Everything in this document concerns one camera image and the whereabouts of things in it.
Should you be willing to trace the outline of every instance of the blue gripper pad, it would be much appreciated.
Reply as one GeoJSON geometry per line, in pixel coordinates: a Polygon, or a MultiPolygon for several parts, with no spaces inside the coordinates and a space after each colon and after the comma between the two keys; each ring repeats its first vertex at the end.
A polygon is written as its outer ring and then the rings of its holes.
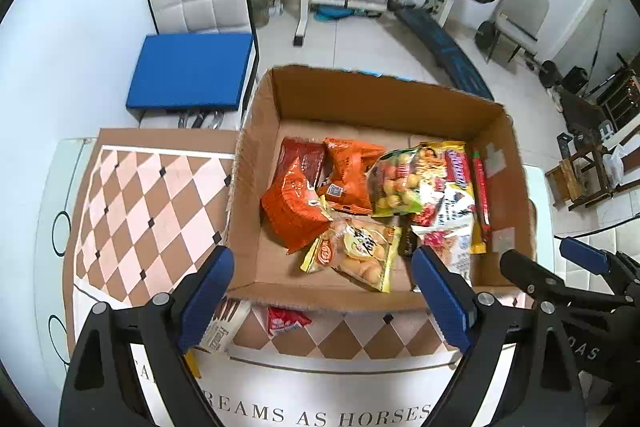
{"type": "Polygon", "coordinates": [[[224,248],[196,288],[180,318],[178,348],[186,353],[200,343],[234,274],[234,256],[224,248]]]}
{"type": "Polygon", "coordinates": [[[560,242],[560,255],[595,275],[609,272],[606,255],[573,237],[565,237],[560,242]]]}
{"type": "Polygon", "coordinates": [[[427,301],[445,339],[462,353],[471,346],[466,330],[468,320],[460,302],[430,259],[418,248],[411,262],[414,280],[427,301]]]}

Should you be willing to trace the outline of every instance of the orange snack bag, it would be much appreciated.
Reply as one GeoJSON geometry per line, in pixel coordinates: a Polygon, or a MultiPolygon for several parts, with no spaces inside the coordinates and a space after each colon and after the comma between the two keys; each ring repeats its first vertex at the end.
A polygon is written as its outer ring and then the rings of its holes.
{"type": "Polygon", "coordinates": [[[329,228],[332,218],[322,209],[296,157],[260,198],[271,228],[289,250],[300,250],[329,228]]]}
{"type": "Polygon", "coordinates": [[[367,192],[365,172],[385,152],[384,147],[357,140],[325,138],[334,169],[318,188],[318,195],[326,198],[335,210],[349,214],[372,212],[367,192]]]}

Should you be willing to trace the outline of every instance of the metal bolt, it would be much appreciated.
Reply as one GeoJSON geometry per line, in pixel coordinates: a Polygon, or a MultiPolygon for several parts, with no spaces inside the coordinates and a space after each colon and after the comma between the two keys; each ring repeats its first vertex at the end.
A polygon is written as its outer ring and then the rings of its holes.
{"type": "Polygon", "coordinates": [[[478,294],[478,302],[485,306],[491,306],[495,302],[495,297],[491,293],[482,292],[478,294]]]}
{"type": "Polygon", "coordinates": [[[107,310],[106,302],[96,302],[94,304],[94,307],[91,308],[91,311],[94,312],[96,315],[100,315],[101,313],[104,313],[106,310],[107,310]]]}
{"type": "Polygon", "coordinates": [[[164,304],[167,304],[167,302],[169,302],[169,294],[168,293],[157,293],[154,295],[154,298],[151,299],[153,304],[155,304],[156,306],[162,306],[164,304]]]}
{"type": "Polygon", "coordinates": [[[552,314],[554,311],[556,311],[556,307],[553,306],[553,304],[551,304],[549,301],[542,301],[540,303],[540,309],[545,312],[547,315],[552,314]]]}

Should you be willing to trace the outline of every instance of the white chair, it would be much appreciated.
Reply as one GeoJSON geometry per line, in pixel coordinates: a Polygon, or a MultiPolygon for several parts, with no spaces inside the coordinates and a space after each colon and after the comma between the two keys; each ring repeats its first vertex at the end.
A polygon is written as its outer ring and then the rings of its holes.
{"type": "MultiPolygon", "coordinates": [[[[250,0],[147,0],[157,33],[225,33],[250,32],[253,35],[246,76],[242,87],[240,109],[226,112],[220,118],[212,118],[211,126],[223,129],[240,129],[251,98],[258,69],[258,39],[250,0]]],[[[167,114],[164,111],[146,111],[140,127],[175,127],[184,124],[185,115],[167,114]]],[[[203,124],[196,118],[196,126],[203,124]]]]}
{"type": "Polygon", "coordinates": [[[494,41],[486,61],[491,60],[500,35],[505,35],[516,44],[509,62],[520,48],[531,55],[537,54],[538,31],[548,11],[549,0],[500,0],[494,15],[494,41]]]}

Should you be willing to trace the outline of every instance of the cardboard box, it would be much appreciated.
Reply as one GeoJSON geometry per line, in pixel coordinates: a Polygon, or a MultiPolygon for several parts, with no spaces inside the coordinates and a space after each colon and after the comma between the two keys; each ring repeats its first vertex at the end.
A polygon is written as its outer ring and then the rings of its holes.
{"type": "Polygon", "coordinates": [[[474,256],[476,291],[508,293],[500,253],[534,256],[525,174],[511,120],[494,102],[441,86],[389,76],[285,66],[268,71],[254,94],[236,150],[226,244],[236,256],[229,296],[297,309],[392,311],[426,306],[412,293],[405,260],[394,265],[392,291],[370,291],[331,269],[300,270],[300,255],[270,229],[260,197],[270,186],[285,136],[366,140],[388,150],[425,137],[464,140],[481,153],[493,239],[474,256]]]}

